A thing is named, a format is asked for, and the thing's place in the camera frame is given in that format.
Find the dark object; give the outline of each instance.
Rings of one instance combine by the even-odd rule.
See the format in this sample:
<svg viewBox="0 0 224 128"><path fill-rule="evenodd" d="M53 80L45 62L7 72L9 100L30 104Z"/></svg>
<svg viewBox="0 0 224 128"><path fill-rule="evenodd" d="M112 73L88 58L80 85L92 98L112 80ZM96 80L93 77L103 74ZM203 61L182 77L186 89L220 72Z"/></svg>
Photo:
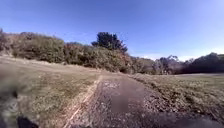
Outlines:
<svg viewBox="0 0 224 128"><path fill-rule="evenodd" d="M28 118L19 116L17 118L18 128L38 128L38 125L31 122Z"/></svg>

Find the dirt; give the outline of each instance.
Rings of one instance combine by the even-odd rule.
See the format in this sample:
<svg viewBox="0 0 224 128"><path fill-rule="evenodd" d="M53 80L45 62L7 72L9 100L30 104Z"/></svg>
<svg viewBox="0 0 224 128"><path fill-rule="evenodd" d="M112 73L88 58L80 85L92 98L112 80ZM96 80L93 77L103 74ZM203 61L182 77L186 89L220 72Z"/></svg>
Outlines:
<svg viewBox="0 0 224 128"><path fill-rule="evenodd" d="M171 106L158 91L123 76L104 78L69 124L69 128L223 127L184 105Z"/></svg>

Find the dry grass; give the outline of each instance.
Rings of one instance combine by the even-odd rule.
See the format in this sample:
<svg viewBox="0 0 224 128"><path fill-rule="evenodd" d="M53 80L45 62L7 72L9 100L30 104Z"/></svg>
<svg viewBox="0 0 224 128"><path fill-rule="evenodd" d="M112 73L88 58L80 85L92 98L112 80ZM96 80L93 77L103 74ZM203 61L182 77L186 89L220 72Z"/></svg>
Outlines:
<svg viewBox="0 0 224 128"><path fill-rule="evenodd" d="M207 115L224 123L224 74L131 77L159 91L177 111Z"/></svg>
<svg viewBox="0 0 224 128"><path fill-rule="evenodd" d="M9 127L18 116L40 127L62 127L97 80L99 72L78 66L0 58L0 110ZM18 98L13 98L16 91Z"/></svg>

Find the hillside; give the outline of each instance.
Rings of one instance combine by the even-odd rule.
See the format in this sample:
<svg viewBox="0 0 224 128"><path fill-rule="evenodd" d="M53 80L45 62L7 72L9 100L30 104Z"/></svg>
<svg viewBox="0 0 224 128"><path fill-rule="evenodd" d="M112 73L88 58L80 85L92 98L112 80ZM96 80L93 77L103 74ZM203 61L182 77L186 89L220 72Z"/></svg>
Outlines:
<svg viewBox="0 0 224 128"><path fill-rule="evenodd" d="M224 56L208 55L182 62L170 55L156 60L134 57L128 54L128 47L116 34L99 32L92 45L64 42L57 37L22 32L8 34L0 31L0 54L16 58L34 59L50 63L81 65L111 72L126 74L191 74L223 73Z"/></svg>
<svg viewBox="0 0 224 128"><path fill-rule="evenodd" d="M24 116L40 127L62 127L91 95L100 72L79 66L0 57L1 119L16 127Z"/></svg>
<svg viewBox="0 0 224 128"><path fill-rule="evenodd" d="M125 75L5 56L0 60L0 124L10 128L19 117L44 128L164 128L186 122L222 127L213 121L224 122L222 74Z"/></svg>

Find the grassy hill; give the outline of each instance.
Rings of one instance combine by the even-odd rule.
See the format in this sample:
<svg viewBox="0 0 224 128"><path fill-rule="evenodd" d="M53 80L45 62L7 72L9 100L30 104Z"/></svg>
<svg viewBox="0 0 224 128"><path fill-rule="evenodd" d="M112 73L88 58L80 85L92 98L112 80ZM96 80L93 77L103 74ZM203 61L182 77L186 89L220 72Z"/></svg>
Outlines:
<svg viewBox="0 0 224 128"><path fill-rule="evenodd" d="M79 66L8 57L0 60L0 116L9 127L15 127L18 116L28 117L40 127L62 127L75 106L91 95L89 89L94 90L100 74Z"/></svg>

